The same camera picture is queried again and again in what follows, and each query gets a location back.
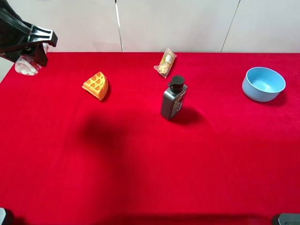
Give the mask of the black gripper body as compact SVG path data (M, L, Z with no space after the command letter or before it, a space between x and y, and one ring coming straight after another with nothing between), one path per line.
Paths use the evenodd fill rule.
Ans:
M28 43L30 24L25 22L9 5L0 1L0 53L20 50Z

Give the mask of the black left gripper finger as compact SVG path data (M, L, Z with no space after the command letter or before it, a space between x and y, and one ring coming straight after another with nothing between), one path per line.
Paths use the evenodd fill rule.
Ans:
M41 28L33 25L29 35L29 42L31 43L47 43L56 47L58 37L53 30Z

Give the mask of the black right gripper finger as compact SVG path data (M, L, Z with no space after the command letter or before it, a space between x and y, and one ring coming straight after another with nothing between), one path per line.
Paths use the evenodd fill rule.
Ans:
M20 56L28 57L42 67L46 67L48 57L41 45L35 45L29 48L0 52L0 56L6 60L16 63Z

